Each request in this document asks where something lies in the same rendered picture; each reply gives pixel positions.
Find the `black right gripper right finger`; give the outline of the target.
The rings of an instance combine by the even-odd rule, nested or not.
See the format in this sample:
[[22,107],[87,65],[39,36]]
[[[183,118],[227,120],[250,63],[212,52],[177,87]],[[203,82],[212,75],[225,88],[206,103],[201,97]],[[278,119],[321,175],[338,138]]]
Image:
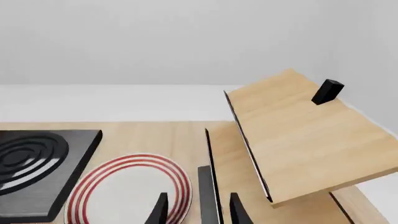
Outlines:
[[229,210],[232,224],[253,224],[236,192],[230,194]]

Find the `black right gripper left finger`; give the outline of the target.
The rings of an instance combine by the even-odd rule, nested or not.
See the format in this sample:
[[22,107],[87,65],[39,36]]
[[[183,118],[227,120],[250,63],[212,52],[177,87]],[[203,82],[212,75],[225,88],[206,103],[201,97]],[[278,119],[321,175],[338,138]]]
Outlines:
[[144,224],[166,224],[169,211],[169,201],[166,192],[159,195],[155,207]]

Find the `white plate with red rings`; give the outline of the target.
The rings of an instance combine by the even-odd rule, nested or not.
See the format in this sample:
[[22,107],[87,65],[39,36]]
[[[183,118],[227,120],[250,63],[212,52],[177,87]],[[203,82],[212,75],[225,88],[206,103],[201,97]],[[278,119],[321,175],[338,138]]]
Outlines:
[[187,173],[158,154],[135,153],[96,167],[72,190],[65,224],[144,224],[159,195],[166,193],[166,224],[182,224],[192,202]]

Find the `flat black stove plate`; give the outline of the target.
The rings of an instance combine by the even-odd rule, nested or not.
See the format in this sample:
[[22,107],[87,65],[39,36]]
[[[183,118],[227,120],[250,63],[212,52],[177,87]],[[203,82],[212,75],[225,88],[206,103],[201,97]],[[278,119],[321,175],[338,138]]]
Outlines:
[[55,220],[102,130],[0,130],[0,224]]

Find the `pale wooden drawer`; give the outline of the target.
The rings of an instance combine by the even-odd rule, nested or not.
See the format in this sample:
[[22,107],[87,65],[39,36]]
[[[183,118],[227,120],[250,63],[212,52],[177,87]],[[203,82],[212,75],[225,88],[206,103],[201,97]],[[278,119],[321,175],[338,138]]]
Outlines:
[[257,178],[243,139],[235,123],[225,122],[208,129],[223,218],[232,224],[231,193],[239,199],[254,224],[272,224],[267,199]]

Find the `pale wooden cabinet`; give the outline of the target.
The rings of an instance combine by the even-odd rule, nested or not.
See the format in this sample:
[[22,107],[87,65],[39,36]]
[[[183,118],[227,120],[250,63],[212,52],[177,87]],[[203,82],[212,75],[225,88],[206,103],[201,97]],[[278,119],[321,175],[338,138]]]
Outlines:
[[295,70],[227,92],[272,224],[385,224],[356,184],[398,171],[398,139]]

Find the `small black block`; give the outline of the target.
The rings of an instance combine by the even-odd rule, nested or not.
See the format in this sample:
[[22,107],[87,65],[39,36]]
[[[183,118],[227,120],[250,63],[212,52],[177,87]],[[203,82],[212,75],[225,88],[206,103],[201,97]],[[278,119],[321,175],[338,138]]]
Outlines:
[[344,84],[340,82],[326,79],[313,96],[312,102],[314,102],[316,105],[330,102],[338,96],[343,87],[345,87]]

